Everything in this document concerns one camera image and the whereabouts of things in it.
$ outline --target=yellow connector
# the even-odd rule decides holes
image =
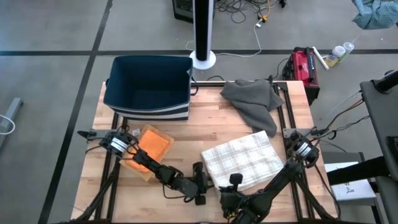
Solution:
[[[257,16],[258,19],[261,19],[263,23],[268,21],[268,16]]]

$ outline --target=plastic bottle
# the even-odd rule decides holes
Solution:
[[[349,55],[349,53],[351,53],[354,50],[354,45],[350,42],[345,42],[343,44],[343,47],[344,49],[346,49],[346,53],[343,56],[341,56],[341,58],[337,61],[337,63],[342,62],[344,58],[346,58]]]
[[[330,54],[325,58],[325,62],[329,67],[335,66],[339,58],[341,58],[344,53],[346,52],[346,49],[342,46],[336,46]]]

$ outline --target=red toolbox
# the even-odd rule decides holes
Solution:
[[[315,56],[312,48],[294,48],[292,55],[286,62],[282,71],[282,76],[284,80],[303,81],[309,105],[318,98],[320,88],[318,85],[317,68],[315,67]]]

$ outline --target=teal cloth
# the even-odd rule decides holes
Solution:
[[[359,14],[354,18],[365,30],[386,29],[398,22],[398,0],[352,0]]]

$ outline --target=folded napkin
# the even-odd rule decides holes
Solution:
[[[238,190],[248,189],[271,179],[284,166],[265,131],[215,146],[201,156],[216,189],[231,185],[233,173],[243,175]]]

